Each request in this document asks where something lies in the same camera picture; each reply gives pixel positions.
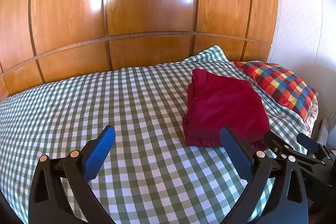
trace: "blue gripper pad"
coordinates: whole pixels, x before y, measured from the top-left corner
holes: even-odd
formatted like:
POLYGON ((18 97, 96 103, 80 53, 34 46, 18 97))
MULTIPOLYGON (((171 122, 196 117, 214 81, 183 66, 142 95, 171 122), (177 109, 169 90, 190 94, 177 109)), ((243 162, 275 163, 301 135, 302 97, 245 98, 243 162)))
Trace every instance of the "blue gripper pad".
POLYGON ((109 154, 115 140, 115 130, 113 127, 109 127, 97 142, 96 146, 93 148, 84 163, 83 179, 86 184, 97 177, 98 172, 109 154))

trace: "folded garment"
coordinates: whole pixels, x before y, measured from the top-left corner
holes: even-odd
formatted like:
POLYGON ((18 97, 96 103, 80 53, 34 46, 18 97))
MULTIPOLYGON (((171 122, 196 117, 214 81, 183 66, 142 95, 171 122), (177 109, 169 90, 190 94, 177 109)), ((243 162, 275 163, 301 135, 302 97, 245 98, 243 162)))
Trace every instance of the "folded garment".
POLYGON ((224 126, 255 150, 266 150, 270 130, 260 96, 250 82, 194 69, 188 86, 188 110, 182 118, 185 141, 191 146, 222 146, 224 126))

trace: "round metal joint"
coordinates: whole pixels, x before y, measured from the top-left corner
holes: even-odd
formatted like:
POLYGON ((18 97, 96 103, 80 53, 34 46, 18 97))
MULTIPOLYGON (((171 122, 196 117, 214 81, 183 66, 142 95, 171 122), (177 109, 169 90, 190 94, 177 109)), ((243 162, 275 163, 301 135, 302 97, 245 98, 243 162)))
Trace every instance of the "round metal joint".
POLYGON ((47 156, 46 155, 40 156, 40 161, 44 162, 46 160, 47 160, 47 156))
POLYGON ((265 153, 263 151, 257 151, 257 156, 259 158, 264 158, 265 157, 265 153))
POLYGON ((295 162, 295 157, 293 157, 292 155, 288 156, 288 159, 289 159, 289 161, 291 161, 291 162, 295 162))
POLYGON ((71 151, 71 153, 70 153, 70 157, 71 158, 76 158, 76 157, 78 157, 78 155, 79 155, 79 151, 78 150, 71 151))

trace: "green and white gingham sheet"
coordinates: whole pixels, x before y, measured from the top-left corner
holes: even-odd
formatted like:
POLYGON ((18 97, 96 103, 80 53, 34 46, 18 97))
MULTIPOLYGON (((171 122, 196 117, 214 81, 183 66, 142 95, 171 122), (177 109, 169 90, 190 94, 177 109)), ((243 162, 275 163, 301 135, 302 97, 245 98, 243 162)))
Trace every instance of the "green and white gingham sheet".
MULTIPOLYGON (((302 119, 214 46, 179 63, 74 77, 0 103, 0 189, 17 215, 28 223, 30 185, 41 155, 57 158, 80 150, 109 124, 115 145, 90 186, 116 223, 219 223, 246 181, 222 147, 184 142, 182 115, 195 68, 251 81, 272 130, 304 152, 295 142, 305 132, 302 119)), ((63 185, 75 215, 84 219, 66 180, 63 185)), ((252 217, 262 211, 271 188, 269 180, 252 217)))

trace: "plaid pillow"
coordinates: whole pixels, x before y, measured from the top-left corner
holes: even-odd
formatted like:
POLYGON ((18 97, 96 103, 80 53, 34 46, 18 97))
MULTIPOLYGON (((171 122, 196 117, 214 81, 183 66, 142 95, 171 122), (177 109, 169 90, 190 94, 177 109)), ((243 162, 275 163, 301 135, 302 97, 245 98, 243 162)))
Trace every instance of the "plaid pillow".
POLYGON ((234 62, 246 75, 272 96, 280 105, 288 107, 304 120, 318 95, 302 78, 277 64, 262 62, 234 62))

